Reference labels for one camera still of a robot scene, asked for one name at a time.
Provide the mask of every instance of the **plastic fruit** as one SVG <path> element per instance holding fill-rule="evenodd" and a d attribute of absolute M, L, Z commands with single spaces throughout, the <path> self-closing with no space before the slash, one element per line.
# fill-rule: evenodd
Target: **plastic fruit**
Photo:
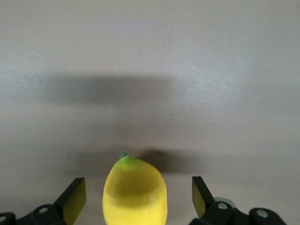
<path fill-rule="evenodd" d="M 155 167 L 124 153 L 106 179 L 102 208 L 107 225 L 165 225 L 165 181 Z"/>

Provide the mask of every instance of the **green fruit tip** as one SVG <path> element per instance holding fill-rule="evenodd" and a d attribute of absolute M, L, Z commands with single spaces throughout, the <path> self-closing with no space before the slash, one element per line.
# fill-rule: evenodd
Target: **green fruit tip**
<path fill-rule="evenodd" d="M 124 153 L 122 153 L 121 155 L 120 155 L 120 157 L 119 158 L 124 158 L 125 156 L 127 156 L 128 154 L 126 153 L 126 152 L 124 152 Z"/>

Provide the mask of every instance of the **gray surface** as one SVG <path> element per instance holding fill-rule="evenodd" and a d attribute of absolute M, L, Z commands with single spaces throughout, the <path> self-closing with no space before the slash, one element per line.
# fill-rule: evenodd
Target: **gray surface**
<path fill-rule="evenodd" d="M 300 221 L 300 3 L 0 3 L 0 211 L 23 216 L 77 176 L 76 224 L 128 151 L 163 173 L 167 224 L 196 217 L 191 176 L 243 212 Z"/>

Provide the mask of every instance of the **yellow fruit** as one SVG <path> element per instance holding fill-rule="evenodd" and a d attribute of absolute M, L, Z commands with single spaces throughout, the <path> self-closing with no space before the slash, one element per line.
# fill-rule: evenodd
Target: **yellow fruit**
<path fill-rule="evenodd" d="M 165 225 L 165 181 L 155 167 L 124 153 L 106 179 L 102 208 L 107 225 Z"/>

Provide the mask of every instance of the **white table surface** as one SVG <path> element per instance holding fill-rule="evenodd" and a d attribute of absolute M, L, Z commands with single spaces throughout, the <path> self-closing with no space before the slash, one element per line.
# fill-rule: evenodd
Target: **white table surface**
<path fill-rule="evenodd" d="M 196 217 L 193 175 L 298 225 L 300 2 L 2 0 L 0 212 L 84 176 L 75 224 L 104 224 L 124 151 L 161 170 L 167 225 Z"/>

